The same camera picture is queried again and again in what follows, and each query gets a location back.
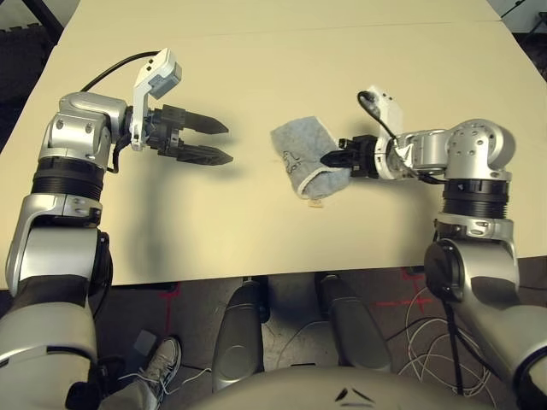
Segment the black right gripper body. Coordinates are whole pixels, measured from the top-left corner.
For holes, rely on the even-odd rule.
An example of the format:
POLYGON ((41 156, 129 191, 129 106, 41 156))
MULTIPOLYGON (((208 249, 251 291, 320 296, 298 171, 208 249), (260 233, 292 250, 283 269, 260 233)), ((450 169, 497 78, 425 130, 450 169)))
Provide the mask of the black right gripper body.
POLYGON ((353 153, 353 167, 350 176, 353 178, 377 179, 379 173, 374 163, 374 148, 377 138, 372 135, 361 135, 351 139, 340 138, 339 148, 353 153))

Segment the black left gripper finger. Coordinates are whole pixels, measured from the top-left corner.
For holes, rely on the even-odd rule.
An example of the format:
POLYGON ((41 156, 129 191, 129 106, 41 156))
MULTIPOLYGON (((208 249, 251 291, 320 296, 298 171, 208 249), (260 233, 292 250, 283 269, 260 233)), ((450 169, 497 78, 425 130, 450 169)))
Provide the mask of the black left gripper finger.
POLYGON ((232 162, 233 157, 214 147, 186 144, 179 150, 177 161, 202 166, 221 166, 232 162))
POLYGON ((185 112, 184 128, 200 133, 227 133, 229 129, 219 120, 207 115, 185 112))

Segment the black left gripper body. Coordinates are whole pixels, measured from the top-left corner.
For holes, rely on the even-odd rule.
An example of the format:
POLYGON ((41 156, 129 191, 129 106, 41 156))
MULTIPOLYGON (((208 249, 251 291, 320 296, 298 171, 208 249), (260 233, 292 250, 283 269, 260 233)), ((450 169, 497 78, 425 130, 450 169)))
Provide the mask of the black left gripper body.
POLYGON ((152 111, 147 125, 147 145, 155 149, 159 156, 180 159, 184 142, 179 132, 185 127, 185 115, 184 109, 167 104, 152 111))

